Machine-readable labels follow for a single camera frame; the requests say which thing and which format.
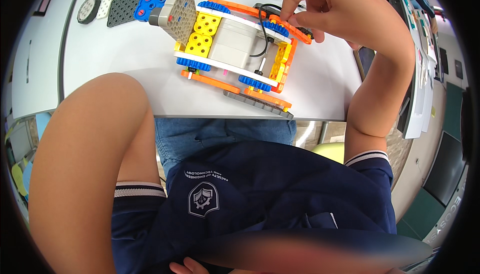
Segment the white striped trim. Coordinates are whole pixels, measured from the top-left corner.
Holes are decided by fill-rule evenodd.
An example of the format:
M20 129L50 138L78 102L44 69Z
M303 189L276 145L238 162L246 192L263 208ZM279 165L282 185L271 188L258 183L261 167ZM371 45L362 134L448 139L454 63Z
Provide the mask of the white striped trim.
M335 224L335 227L338 228L337 223L336 223L336 221L335 221L335 217L333 217L333 213L330 213L330 216L332 216L333 223Z
M369 159L369 158L374 158L374 157L384 158L384 159L387 160L388 163L390 163L390 161L388 160L388 155L387 155L386 152L381 151L381 150L368 150L368 151L364 151L362 153L359 153L356 156L349 159L345 163L345 166L350 167L352 164L354 164L356 162L360 162L362 160Z
M164 191L160 190L153 190L153 189L120 189L115 190L114 198L117 197L127 197L127 196L157 196L157 197L164 197Z
M116 186L148 186L148 187L157 187L163 190L161 184L154 183L154 182L146 182L146 181L117 181Z

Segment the blue gear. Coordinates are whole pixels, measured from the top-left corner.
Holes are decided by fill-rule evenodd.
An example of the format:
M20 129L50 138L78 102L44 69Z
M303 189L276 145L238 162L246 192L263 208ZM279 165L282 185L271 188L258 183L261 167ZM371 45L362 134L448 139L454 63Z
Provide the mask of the blue gear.
M210 71L212 69L212 66L210 65L204 64L199 61L194 61L194 60L189 60L184 58L177 58L177 64L182 66L192 67L195 69L200 69L203 71Z
M238 81L241 82L241 83L244 83L245 85L250 85L254 88L260 89L260 90L265 91L265 92L270 92L272 90L271 85L261 83L258 80L251 79L251 78L243 76L243 75L239 75Z
M201 1L197 4L197 6L206 7L206 8L209 8L215 11L220 11L223 13L231 13L228 7L224 6L223 4L219 4L212 1Z
M279 25L278 23L273 23L268 21L264 21L263 23L264 23L264 27L269 28L272 31L278 32L280 35L284 37L289 37L288 30L285 27Z

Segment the blue block piece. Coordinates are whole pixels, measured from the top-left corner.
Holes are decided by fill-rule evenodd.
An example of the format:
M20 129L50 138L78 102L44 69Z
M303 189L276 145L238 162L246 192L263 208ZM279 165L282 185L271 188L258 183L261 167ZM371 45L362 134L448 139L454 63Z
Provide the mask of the blue block piece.
M271 85L264 84L262 82L259 82L258 80L251 79L249 77L239 75L238 81L241 83L244 83L245 85L250 85L254 88L257 88L259 90L265 91L265 92L270 92L272 90Z
M194 61L194 60L189 60L184 58L177 58L177 64L182 66L192 67L195 69L200 69L203 71L210 71L212 69L212 66L210 65L204 64L199 61Z
M272 31L278 32L280 35L284 37L289 37L288 30L285 27L279 25L278 23L273 23L268 21L264 21L263 23L264 23L264 27L269 28Z
M150 12L155 7L163 7L164 4L165 0L140 0L133 16L138 21L147 22Z
M223 4L219 4L216 2L211 2L211 1L201 1L197 4L197 6L200 7L206 7L215 11L220 11L223 13L231 13L229 8L224 6Z

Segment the black perforated plate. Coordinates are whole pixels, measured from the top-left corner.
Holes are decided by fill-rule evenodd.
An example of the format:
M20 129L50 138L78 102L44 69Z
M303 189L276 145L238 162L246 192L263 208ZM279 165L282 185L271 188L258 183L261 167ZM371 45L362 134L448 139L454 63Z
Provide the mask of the black perforated plate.
M134 13L140 0L113 0L106 22L108 27L114 27L135 20Z

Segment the blue jeans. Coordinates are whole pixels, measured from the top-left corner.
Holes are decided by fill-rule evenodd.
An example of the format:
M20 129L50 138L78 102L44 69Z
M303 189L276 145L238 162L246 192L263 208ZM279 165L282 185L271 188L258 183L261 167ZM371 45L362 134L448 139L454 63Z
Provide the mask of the blue jeans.
M242 141L293 144L297 122L288 120L155 118L155 144L165 177L192 154Z

